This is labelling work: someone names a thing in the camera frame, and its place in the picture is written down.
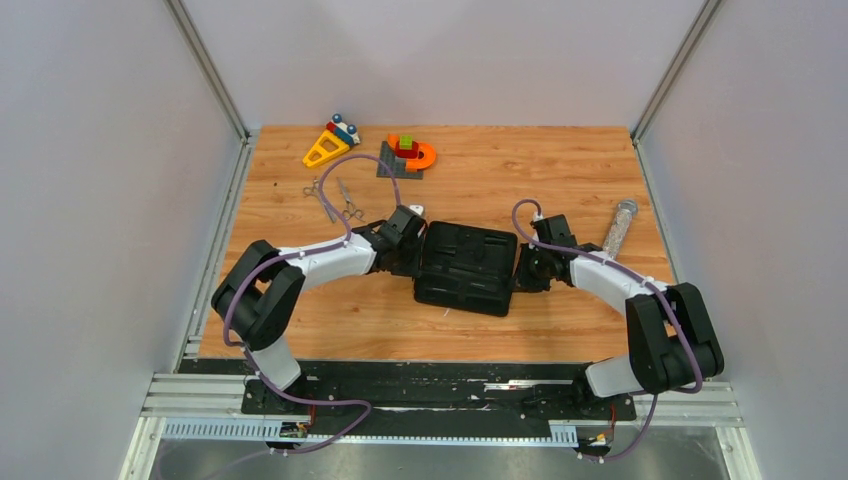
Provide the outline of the black zip tool case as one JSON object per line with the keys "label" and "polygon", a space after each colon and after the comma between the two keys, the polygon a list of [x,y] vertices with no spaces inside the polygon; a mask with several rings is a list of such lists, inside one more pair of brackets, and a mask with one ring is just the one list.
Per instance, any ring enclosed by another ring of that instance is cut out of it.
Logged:
{"label": "black zip tool case", "polygon": [[511,232],[434,221],[421,247],[413,297],[422,304],[504,317],[517,248]]}

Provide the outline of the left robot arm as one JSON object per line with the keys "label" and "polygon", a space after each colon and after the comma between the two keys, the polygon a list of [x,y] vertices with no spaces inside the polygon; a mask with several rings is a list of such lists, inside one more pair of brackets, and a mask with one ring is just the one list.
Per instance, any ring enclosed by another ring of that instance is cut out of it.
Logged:
{"label": "left robot arm", "polygon": [[420,253],[427,228],[424,207],[399,205],[387,220],[343,236],[298,248],[251,243],[212,295],[224,321],[224,338],[235,332],[260,377],[268,400],[283,413],[306,400],[301,368],[285,339],[300,295],[339,279],[377,272],[405,275]]}

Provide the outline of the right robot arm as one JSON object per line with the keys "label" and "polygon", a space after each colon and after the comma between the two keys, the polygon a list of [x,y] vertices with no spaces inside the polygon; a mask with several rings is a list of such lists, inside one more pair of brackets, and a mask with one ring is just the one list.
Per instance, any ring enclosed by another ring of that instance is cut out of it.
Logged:
{"label": "right robot arm", "polygon": [[555,281],[588,292],[622,314],[627,352],[582,367],[571,403],[596,417],[624,394],[696,393],[723,372],[724,355],[700,290],[641,275],[598,246],[580,244],[562,215],[535,212],[513,277],[515,290],[547,291]]}

